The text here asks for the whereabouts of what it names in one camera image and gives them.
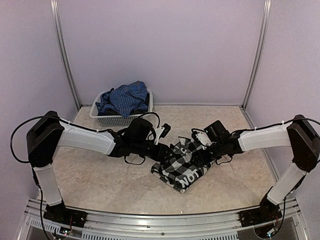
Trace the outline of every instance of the marble floor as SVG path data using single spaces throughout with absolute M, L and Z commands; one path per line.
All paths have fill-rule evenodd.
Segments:
M 190 138 L 191 128 L 203 129 L 216 120 L 230 132 L 248 127 L 238 107 L 158 105 L 154 110 L 161 124 L 171 125 L 169 134 L 160 140 L 164 144 L 177 143 L 178 136 Z M 89 107 L 82 107 L 74 122 L 102 129 L 89 112 Z M 148 118 L 156 123 L 153 116 Z M 260 150 L 235 155 L 231 163 L 214 164 L 184 194 L 151 174 L 154 163 L 147 158 L 143 165 L 130 165 L 123 158 L 61 147 L 53 168 L 66 205 L 114 213 L 195 214 L 250 207 L 258 205 L 274 184 Z

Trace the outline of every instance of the black cable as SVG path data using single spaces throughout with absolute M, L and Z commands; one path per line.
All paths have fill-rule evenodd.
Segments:
M 314 120 L 312 118 L 307 118 L 307 117 L 298 117 L 298 118 L 293 118 L 293 119 L 290 119 L 288 121 L 285 121 L 284 123 L 282 122 L 279 122 L 279 123 L 274 123 L 274 124 L 271 124 L 271 125 L 268 125 L 268 126 L 262 126 L 262 127 L 257 127 L 257 128 L 251 128 L 251 129 L 239 129 L 239 130 L 235 130 L 231 133 L 231 135 L 235 132 L 243 132 L 243 131 L 255 131 L 255 130 L 263 130 L 263 129 L 267 129 L 267 128 L 271 128 L 271 127 L 275 127 L 275 126 L 279 126 L 279 125 L 283 125 L 283 124 L 288 124 L 288 123 L 291 123 L 291 122 L 295 122 L 295 121 L 299 121 L 299 120 L 307 120 L 307 121 L 310 121 L 310 122 L 313 122 L 313 123 L 316 123 L 320 126 L 320 122 L 318 122 L 317 120 Z
M 124 157 L 124 161 L 126 164 L 131 164 L 131 165 L 142 165 L 145 161 L 146 161 L 146 157 L 143 157 L 143 161 L 140 162 L 140 163 L 133 163 L 133 162 L 128 162 L 127 159 L 126 159 L 126 156 Z
M 230 163 L 233 158 L 234 158 L 234 157 L 232 156 L 229 161 L 223 161 L 223 162 L 220 162 L 220 163 L 218 163 L 218 159 L 216 159 L 216 160 L 215 160 L 215 164 L 217 164 L 218 166 L 221 165 L 221 164 L 227 164 L 227 163 Z
M 71 125 L 71 126 L 74 126 L 74 127 L 78 127 L 80 129 L 84 129 L 84 130 L 88 130 L 88 131 L 91 131 L 91 132 L 95 132 L 95 133 L 104 133 L 104 132 L 107 132 L 107 131 L 110 131 L 111 129 L 104 129 L 104 130 L 100 130 L 100 131 L 97 131 L 95 129 L 92 129 L 92 128 L 88 128 L 88 127 L 85 127 L 85 126 L 81 126 L 81 125 L 78 125 L 78 124 L 75 124 L 75 123 L 72 123 L 72 122 L 68 122 L 66 120 L 63 120 L 61 119 L 60 117 L 55 117 L 55 116 L 35 116 L 35 117 L 32 117 L 22 123 L 20 123 L 12 132 L 11 134 L 11 137 L 10 137 L 10 150 L 11 150 L 11 154 L 13 155 L 13 157 L 15 158 L 15 160 L 17 160 L 19 163 L 22 163 L 22 164 L 28 164 L 29 161 L 23 161 L 21 159 L 19 159 L 16 154 L 15 154 L 15 151 L 14 151 L 14 147 L 13 147 L 13 139 L 14 139 L 14 136 L 16 134 L 16 132 L 22 127 L 24 126 L 25 124 L 33 121 L 33 120 L 37 120 L 37 119 L 54 119 L 54 120 L 58 120 L 62 123 L 65 123 L 65 124 L 68 124 L 68 125 Z
M 45 225 L 44 225 L 44 220 L 43 220 L 43 217 L 42 217 L 42 204 L 44 202 L 44 193 L 42 192 L 42 190 L 40 189 L 40 193 L 41 193 L 41 200 L 40 200 L 40 220 L 41 220 L 41 226 L 42 226 L 42 230 L 44 232 L 44 235 L 46 236 L 46 238 L 48 240 L 51 240 L 48 235 L 47 235 L 47 232 L 46 232 L 46 229 L 45 229 Z
M 160 127 L 160 117 L 159 117 L 159 115 L 158 115 L 156 112 L 153 112 L 153 111 L 145 112 L 145 113 L 141 114 L 141 115 L 139 116 L 139 118 L 142 118 L 143 116 L 145 116 L 145 115 L 150 115 L 150 114 L 153 114 L 153 115 L 155 115 L 155 116 L 158 118 L 158 127 L 157 127 L 157 128 L 159 128 L 159 127 Z

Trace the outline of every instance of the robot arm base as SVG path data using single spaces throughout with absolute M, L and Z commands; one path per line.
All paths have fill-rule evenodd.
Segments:
M 268 193 L 261 200 L 259 207 L 239 213 L 242 227 L 263 224 L 274 221 L 276 218 L 282 218 L 279 205 L 274 205 L 267 199 Z
M 58 205 L 47 205 L 43 218 L 60 224 L 83 228 L 85 226 L 87 213 L 85 211 L 67 208 L 62 201 Z

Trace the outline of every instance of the black and white plaid shirt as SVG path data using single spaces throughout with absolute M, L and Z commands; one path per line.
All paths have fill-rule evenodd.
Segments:
M 201 149 L 202 146 L 195 141 L 179 137 L 178 144 L 173 147 L 175 155 L 168 161 L 154 164 L 151 173 L 183 194 L 211 167 L 211 163 L 202 167 L 192 163 L 194 154 Z

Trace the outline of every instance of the white wall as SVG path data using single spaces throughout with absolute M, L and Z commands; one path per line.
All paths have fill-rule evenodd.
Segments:
M 320 2 L 273 0 L 270 22 L 248 114 L 256 126 L 296 114 L 320 120 Z M 320 133 L 320 127 L 314 126 Z M 268 150 L 282 174 L 292 160 L 289 148 Z M 312 240 L 320 233 L 320 167 L 296 194 Z
M 0 1 L 0 239 L 14 238 L 37 188 L 29 164 L 11 155 L 11 132 L 26 119 L 56 110 L 76 113 L 54 32 L 50 1 Z M 26 131 L 17 132 L 14 149 L 27 160 Z
M 264 0 L 61 0 L 82 104 L 141 80 L 157 104 L 241 105 Z

